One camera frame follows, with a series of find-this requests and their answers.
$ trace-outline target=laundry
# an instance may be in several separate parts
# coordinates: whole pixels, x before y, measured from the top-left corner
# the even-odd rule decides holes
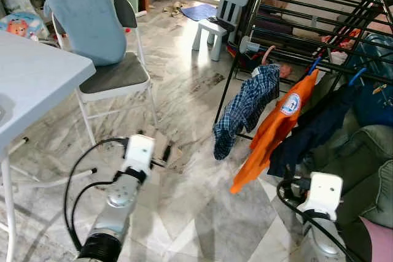
[[[259,126],[250,145],[253,151],[233,180],[232,193],[241,191],[269,166],[271,153],[296,125],[300,110],[311,97],[318,72],[314,70],[293,86]]]
[[[301,115],[298,127],[271,154],[268,174],[283,177],[287,165],[294,174],[296,164],[308,151],[327,142],[343,126],[344,116],[360,91],[359,87],[343,85]]]
[[[235,143],[236,134],[246,127],[251,132],[265,106],[279,94],[279,66],[259,66],[253,77],[243,82],[240,92],[226,106],[220,121],[214,126],[214,157],[224,159]]]
[[[348,36],[349,36],[349,37],[358,37],[359,34],[360,34],[360,29],[353,29],[353,30],[348,34]],[[322,37],[321,37],[321,41],[322,41],[322,42],[329,43],[330,40],[332,40],[332,37],[331,37],[331,36],[322,36]],[[342,40],[342,41],[340,42],[339,47],[345,48],[345,49],[352,49],[354,45],[355,45],[355,40],[354,40],[354,39],[352,39],[352,38],[344,38],[344,40]]]

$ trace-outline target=small white chair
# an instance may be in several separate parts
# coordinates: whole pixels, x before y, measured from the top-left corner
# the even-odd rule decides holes
[[[235,32],[239,24],[241,9],[247,2],[248,0],[220,0],[216,17],[219,21],[224,21],[234,29],[229,35],[229,41],[234,41],[235,39]],[[222,38],[227,35],[228,30],[206,19],[199,21],[198,31],[196,32],[192,45],[193,50],[199,50],[202,29],[209,31],[208,44],[212,45],[214,43],[214,36],[217,36],[216,43],[211,51],[211,59],[213,61],[218,61],[220,59]]]

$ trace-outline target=white plastic table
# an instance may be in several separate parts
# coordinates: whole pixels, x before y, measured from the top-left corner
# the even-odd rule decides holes
[[[79,55],[0,31],[0,162],[9,233],[7,262],[15,251],[16,226],[7,146],[95,73]]]

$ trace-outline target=white plastic chair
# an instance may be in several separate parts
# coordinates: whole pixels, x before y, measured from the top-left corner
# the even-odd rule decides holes
[[[138,55],[135,55],[133,52],[126,52],[124,59],[118,64],[113,66],[96,67],[96,73],[81,84],[79,89],[76,90],[80,110],[92,145],[96,144],[93,130],[88,122],[89,119],[92,118],[102,117],[116,112],[121,112],[123,110],[149,105],[152,109],[155,127],[157,128],[158,126],[155,103],[151,91],[152,83],[150,75],[145,69],[145,59],[135,12],[128,0],[114,0],[114,6],[120,24],[122,24],[123,27],[131,28],[136,35]],[[52,21],[60,47],[64,49],[62,35],[65,31],[56,20],[54,14],[52,14]],[[147,91],[149,99],[148,104],[133,106],[127,109],[111,110],[109,112],[94,115],[87,114],[87,110],[85,108],[85,104],[87,102],[113,98],[121,95],[142,93],[144,91]]]
[[[235,39],[235,31],[239,24],[241,9],[247,4],[248,0],[220,0],[217,9],[217,19],[228,23],[234,30],[229,35],[229,41]],[[214,43],[214,36],[217,36],[216,43],[211,51],[211,59],[213,61],[220,60],[220,51],[222,45],[222,38],[227,35],[228,31],[216,23],[209,20],[201,20],[198,22],[198,31],[196,32],[193,50],[199,50],[202,29],[209,31],[208,44]]]

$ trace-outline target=cable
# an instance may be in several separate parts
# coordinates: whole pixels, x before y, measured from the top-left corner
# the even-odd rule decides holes
[[[278,186],[277,186],[277,195],[278,198],[291,210],[293,210],[295,213],[299,214],[302,216],[305,220],[309,221],[312,225],[314,225],[316,228],[318,228],[320,231],[322,231],[329,239],[334,242],[337,247],[348,257],[348,259],[351,262],[355,262],[354,258],[349,254],[349,252],[346,250],[346,248],[339,242],[330,232],[328,232],[325,228],[323,228],[318,222],[314,221],[310,216],[305,214],[304,212],[300,211],[298,208],[287,202],[281,195],[280,188],[285,185],[285,184],[290,184],[292,183],[292,179],[290,180],[283,180],[281,181]]]
[[[127,142],[128,139],[126,138],[109,138],[109,139],[104,139],[103,141],[100,141],[99,143],[95,144],[94,146],[90,147],[82,156],[80,156],[80,158],[75,162],[74,166],[72,167],[70,173],[69,173],[69,177],[68,177],[68,181],[67,181],[67,185],[66,185],[66,189],[64,192],[64,201],[63,201],[63,215],[64,215],[64,221],[66,223],[66,227],[67,227],[67,231],[72,239],[72,242],[75,245],[75,248],[79,251],[82,248],[82,245],[80,244],[80,241],[77,237],[76,232],[74,231],[74,229],[70,226],[69,222],[68,222],[68,217],[67,217],[67,199],[68,199],[68,190],[69,190],[69,185],[71,184],[71,179],[72,176],[74,175],[74,172],[76,170],[76,167],[79,165],[79,163],[95,148],[99,147],[100,145],[103,145],[107,142],[119,142],[120,144],[122,144],[124,147],[126,147],[125,142]]]
[[[75,226],[74,226],[74,216],[75,216],[76,206],[77,206],[77,204],[78,204],[78,201],[79,201],[80,197],[81,197],[81,196],[83,195],[83,193],[84,193],[85,191],[87,191],[90,187],[95,187],[95,186],[97,186],[97,185],[109,185],[109,184],[112,184],[112,183],[113,183],[113,181],[93,182],[93,183],[87,185],[87,186],[79,193],[79,195],[76,197],[75,202],[74,202],[74,205],[73,205],[73,207],[72,207],[72,211],[71,211],[71,228],[72,228],[72,230],[75,232],[76,238],[77,238],[78,240],[79,240],[79,238],[78,238],[78,236],[77,236],[77,233],[76,233],[76,230],[75,230]]]

